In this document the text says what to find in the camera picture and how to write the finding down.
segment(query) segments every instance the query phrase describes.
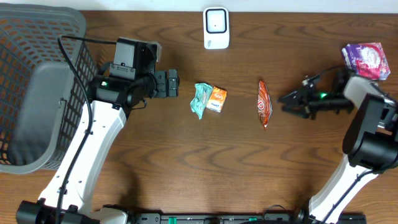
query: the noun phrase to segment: wood grain surface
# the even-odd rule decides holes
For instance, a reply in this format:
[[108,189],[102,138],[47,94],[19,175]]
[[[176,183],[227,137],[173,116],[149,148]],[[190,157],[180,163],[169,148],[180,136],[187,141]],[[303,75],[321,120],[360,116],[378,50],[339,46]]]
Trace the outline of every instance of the wood grain surface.
[[[106,158],[94,210],[114,203],[165,213],[257,213],[273,204],[293,210],[336,169],[355,113],[300,119],[281,111],[278,96],[306,75],[343,64],[341,48],[360,42],[382,43],[392,74],[381,86],[398,93],[395,15],[234,12],[229,47],[205,50],[199,12],[82,13],[88,38],[159,41],[157,69],[175,68],[181,79],[178,98],[149,100],[132,113]],[[90,44],[90,50],[99,65],[113,60],[114,46]],[[259,80],[274,108],[266,132],[257,114]],[[199,120],[191,112],[198,82],[228,91],[220,114],[206,110]],[[21,200],[37,200],[53,174],[0,174],[0,222],[15,223]],[[397,178],[396,170],[381,175],[346,211],[363,212],[372,224],[398,222]]]

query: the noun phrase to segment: white wall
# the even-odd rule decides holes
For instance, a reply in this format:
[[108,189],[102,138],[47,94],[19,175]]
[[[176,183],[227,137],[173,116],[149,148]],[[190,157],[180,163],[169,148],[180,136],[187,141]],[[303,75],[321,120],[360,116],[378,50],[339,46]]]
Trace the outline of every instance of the white wall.
[[66,6],[79,10],[202,11],[224,6],[232,12],[398,13],[397,0],[0,0]]

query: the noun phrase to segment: basket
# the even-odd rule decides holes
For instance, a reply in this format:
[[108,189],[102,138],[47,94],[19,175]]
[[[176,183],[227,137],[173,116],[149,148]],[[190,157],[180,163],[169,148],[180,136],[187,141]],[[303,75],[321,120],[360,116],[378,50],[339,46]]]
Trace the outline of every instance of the basket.
[[[85,18],[74,9],[0,4],[0,172],[58,169],[84,99],[57,36],[85,31]],[[87,46],[67,39],[63,46],[86,85],[97,73]]]

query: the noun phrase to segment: teal candy packet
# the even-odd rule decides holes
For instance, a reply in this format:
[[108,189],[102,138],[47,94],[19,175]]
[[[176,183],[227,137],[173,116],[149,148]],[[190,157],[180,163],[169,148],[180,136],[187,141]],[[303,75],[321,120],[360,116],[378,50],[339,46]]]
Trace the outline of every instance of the teal candy packet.
[[194,99],[191,101],[191,110],[195,112],[199,119],[201,119],[203,112],[206,108],[207,101],[213,91],[213,87],[206,83],[195,84],[197,92],[195,93]]

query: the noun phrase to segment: pink and purple box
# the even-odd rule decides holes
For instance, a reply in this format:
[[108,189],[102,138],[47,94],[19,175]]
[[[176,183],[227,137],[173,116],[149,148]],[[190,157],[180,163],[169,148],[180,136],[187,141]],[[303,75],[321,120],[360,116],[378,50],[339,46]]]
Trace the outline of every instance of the pink and purple box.
[[341,53],[346,66],[363,77],[385,80],[391,72],[380,43],[348,44]]

